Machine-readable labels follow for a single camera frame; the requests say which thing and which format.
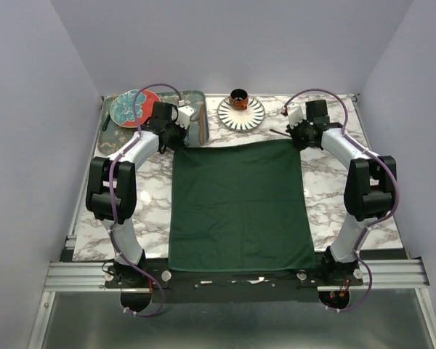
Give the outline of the dark green cloth napkin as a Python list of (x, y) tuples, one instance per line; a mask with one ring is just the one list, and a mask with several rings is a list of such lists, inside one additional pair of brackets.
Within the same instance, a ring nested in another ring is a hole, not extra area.
[(168, 259), (182, 272), (313, 268), (300, 153), (291, 141), (177, 151)]

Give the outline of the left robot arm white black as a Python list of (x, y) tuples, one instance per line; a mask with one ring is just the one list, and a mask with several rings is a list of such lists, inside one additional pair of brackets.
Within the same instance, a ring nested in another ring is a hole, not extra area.
[(141, 286), (147, 271), (140, 265), (144, 249), (137, 240), (132, 216), (137, 205), (137, 170), (154, 154), (185, 146), (190, 120), (197, 110), (182, 100), (178, 105), (155, 102), (151, 116), (118, 151), (96, 156), (89, 165), (86, 209), (108, 232), (115, 261), (125, 265), (122, 279)]

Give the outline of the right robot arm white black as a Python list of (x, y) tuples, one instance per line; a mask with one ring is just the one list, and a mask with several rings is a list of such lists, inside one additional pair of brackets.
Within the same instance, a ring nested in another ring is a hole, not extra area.
[(353, 140), (340, 123), (331, 122), (325, 100), (307, 102), (305, 107), (303, 110), (295, 105), (283, 111), (288, 118), (286, 131), (294, 147), (300, 151), (306, 148), (327, 151), (347, 169), (344, 189), (347, 215), (339, 235), (328, 249), (332, 260), (319, 269), (321, 279), (334, 285), (346, 276), (343, 263), (357, 259), (368, 229), (395, 206), (396, 162), (391, 156), (370, 152)]

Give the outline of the black spoon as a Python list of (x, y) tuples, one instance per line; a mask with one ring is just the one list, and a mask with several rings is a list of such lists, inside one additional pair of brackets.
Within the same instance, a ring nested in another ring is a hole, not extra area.
[(284, 137), (291, 137), (291, 135), (288, 134), (287, 132), (281, 132), (281, 131), (278, 131), (278, 130), (275, 130), (275, 129), (269, 129), (269, 131), (272, 132), (272, 133), (275, 133), (277, 135), (282, 135)]

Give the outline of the brown wooden knife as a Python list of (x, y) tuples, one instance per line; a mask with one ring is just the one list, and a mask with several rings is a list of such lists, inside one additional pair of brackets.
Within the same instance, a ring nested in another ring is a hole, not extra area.
[(204, 145), (208, 141), (209, 131), (208, 131), (208, 121), (206, 117), (206, 107), (201, 106), (198, 115), (198, 125), (199, 125), (199, 143)]

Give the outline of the red and teal plate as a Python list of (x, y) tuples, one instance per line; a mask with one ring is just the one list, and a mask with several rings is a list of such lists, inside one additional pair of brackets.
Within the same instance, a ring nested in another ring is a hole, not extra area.
[[(119, 95), (111, 104), (110, 116), (111, 121), (123, 128), (137, 128), (137, 122), (134, 120), (132, 103), (137, 90), (133, 89)], [(146, 89), (141, 92), (136, 99), (135, 110), (137, 120), (144, 124), (151, 116), (154, 102), (160, 102), (159, 96)]]

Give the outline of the white striped saucer plate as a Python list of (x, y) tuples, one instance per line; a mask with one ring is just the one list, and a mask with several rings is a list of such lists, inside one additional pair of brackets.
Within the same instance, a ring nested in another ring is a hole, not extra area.
[(256, 129), (264, 121), (266, 112), (263, 104), (255, 97), (250, 97), (247, 109), (233, 109), (227, 98), (217, 108), (218, 119), (225, 127), (236, 132), (249, 132)]

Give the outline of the floral teal serving tray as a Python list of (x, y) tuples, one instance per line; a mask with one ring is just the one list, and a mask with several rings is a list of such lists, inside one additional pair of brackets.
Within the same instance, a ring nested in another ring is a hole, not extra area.
[[(161, 102), (176, 104), (177, 103), (177, 93), (176, 92), (154, 92), (156, 93)], [(197, 110), (196, 116), (191, 119), (188, 134), (185, 138), (185, 144), (188, 147), (198, 148), (203, 145), (199, 143), (199, 125), (198, 125), (198, 115), (199, 110), (202, 105), (206, 107), (206, 97), (205, 94), (198, 90), (186, 90), (181, 92), (181, 95), (185, 101), (186, 105), (193, 107)], [(102, 124), (105, 120), (107, 113), (110, 111), (110, 107), (112, 102), (119, 95), (114, 95), (110, 97), (105, 97), (102, 101), (101, 107), (101, 121), (100, 128), (98, 132), (98, 141), (97, 141), (97, 149), (100, 153), (110, 155), (116, 152), (118, 149), (122, 148), (133, 136), (134, 132), (137, 131), (137, 128), (123, 128), (116, 125), (113, 121), (110, 120), (108, 128), (106, 131), (102, 131)]]

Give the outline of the brown glazed cup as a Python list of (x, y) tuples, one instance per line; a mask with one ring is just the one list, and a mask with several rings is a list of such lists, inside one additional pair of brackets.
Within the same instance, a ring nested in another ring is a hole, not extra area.
[(248, 108), (249, 95), (244, 89), (234, 89), (229, 96), (229, 103), (232, 109), (244, 111)]

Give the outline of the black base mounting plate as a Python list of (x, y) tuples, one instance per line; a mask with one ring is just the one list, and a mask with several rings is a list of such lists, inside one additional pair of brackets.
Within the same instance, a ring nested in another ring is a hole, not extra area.
[(144, 259), (140, 273), (117, 262), (103, 267), (105, 287), (121, 291), (125, 306), (149, 300), (166, 304), (238, 302), (317, 302), (345, 305), (348, 291), (362, 286), (365, 273), (357, 263), (332, 270), (318, 258), (312, 270), (264, 272), (182, 272), (166, 259)]

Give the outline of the green handled utensil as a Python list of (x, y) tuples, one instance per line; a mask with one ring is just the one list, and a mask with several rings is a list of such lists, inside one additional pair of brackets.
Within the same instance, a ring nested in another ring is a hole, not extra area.
[(103, 131), (103, 132), (107, 130), (108, 125), (109, 125), (109, 123), (110, 123), (110, 120), (111, 120), (110, 113), (107, 113), (107, 115), (106, 115), (106, 117), (105, 117), (105, 120), (104, 120), (104, 122), (103, 122), (103, 124), (102, 124), (102, 131)]

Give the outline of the aluminium frame rail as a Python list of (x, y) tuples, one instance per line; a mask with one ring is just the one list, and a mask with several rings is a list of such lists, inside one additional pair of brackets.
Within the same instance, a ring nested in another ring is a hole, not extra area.
[[(431, 305), (429, 279), (423, 262), (414, 260), (368, 260), (372, 289), (412, 289), (418, 297), (432, 345), (436, 348), (436, 316)], [(50, 313), (58, 292), (109, 292), (100, 262), (52, 262), (47, 270), (29, 348), (42, 348)]]

